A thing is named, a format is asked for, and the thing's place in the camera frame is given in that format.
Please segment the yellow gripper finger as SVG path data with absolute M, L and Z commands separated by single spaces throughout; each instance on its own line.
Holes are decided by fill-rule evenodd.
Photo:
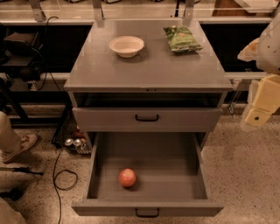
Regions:
M 237 55 L 237 59 L 245 62 L 256 60 L 258 43 L 259 38 L 252 40 L 239 52 L 239 54 Z
M 246 126 L 260 128 L 279 108 L 280 76 L 271 74 L 261 80 L 253 80 L 249 87 L 243 122 Z

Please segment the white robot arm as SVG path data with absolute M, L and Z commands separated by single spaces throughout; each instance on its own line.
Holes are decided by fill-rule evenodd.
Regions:
M 241 119 L 246 131 L 261 128 L 280 108 L 280 13 L 259 38 L 251 41 L 237 56 L 238 60 L 252 61 L 267 75 L 253 80 L 248 92 L 248 105 Z

